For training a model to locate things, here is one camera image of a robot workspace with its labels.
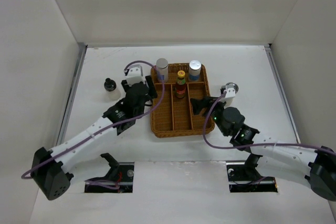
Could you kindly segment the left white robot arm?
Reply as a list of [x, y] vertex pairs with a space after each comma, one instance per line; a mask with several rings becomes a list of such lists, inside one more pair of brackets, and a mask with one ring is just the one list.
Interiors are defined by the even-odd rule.
[[109, 107], [96, 122], [72, 139], [49, 150], [41, 147], [34, 153], [29, 175], [48, 200], [63, 195], [71, 185], [88, 182], [94, 185], [113, 181], [119, 163], [105, 147], [103, 136], [119, 136], [145, 116], [149, 101], [158, 97], [151, 76], [134, 84], [122, 81], [125, 97]]

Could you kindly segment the red sauce bottle yellow cap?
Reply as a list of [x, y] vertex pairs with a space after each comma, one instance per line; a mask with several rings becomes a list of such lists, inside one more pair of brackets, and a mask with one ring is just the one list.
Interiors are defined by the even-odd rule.
[[179, 70], [177, 72], [177, 78], [175, 83], [175, 95], [178, 98], [183, 98], [186, 93], [186, 81], [185, 81], [185, 72]]

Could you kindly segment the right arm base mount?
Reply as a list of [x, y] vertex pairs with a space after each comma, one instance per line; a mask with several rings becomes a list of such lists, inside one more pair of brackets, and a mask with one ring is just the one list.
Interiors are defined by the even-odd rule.
[[231, 193], [277, 193], [276, 180], [261, 176], [257, 170], [258, 155], [250, 154], [245, 161], [226, 163]]

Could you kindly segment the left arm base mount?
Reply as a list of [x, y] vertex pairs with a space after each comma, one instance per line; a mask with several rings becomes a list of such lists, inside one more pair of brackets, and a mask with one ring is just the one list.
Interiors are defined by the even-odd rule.
[[100, 155], [109, 165], [104, 176], [89, 179], [85, 185], [85, 193], [132, 193], [135, 163], [119, 163], [109, 153]]

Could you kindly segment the black-cap white sauce bottle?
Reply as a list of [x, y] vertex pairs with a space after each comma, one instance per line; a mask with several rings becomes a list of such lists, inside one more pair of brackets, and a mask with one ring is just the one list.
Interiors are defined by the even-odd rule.
[[107, 92], [107, 96], [111, 101], [119, 100], [121, 93], [117, 87], [117, 84], [114, 80], [106, 78], [104, 82], [104, 88]]

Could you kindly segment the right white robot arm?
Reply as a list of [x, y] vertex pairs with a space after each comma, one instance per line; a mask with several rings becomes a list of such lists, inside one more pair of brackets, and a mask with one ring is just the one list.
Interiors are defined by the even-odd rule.
[[226, 107], [216, 97], [190, 99], [193, 114], [213, 119], [220, 132], [230, 137], [230, 150], [249, 153], [244, 175], [282, 178], [310, 188], [318, 196], [335, 201], [335, 152], [326, 146], [291, 144], [267, 137], [245, 124], [237, 108]]

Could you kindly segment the silver-lid salt shaker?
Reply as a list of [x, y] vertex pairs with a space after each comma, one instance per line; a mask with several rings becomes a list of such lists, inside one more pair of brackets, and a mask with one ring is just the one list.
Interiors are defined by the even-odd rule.
[[198, 60], [192, 60], [188, 66], [188, 79], [191, 82], [196, 82], [200, 78], [202, 64]]
[[157, 79], [160, 82], [167, 82], [169, 79], [169, 64], [165, 58], [159, 58], [156, 61]]

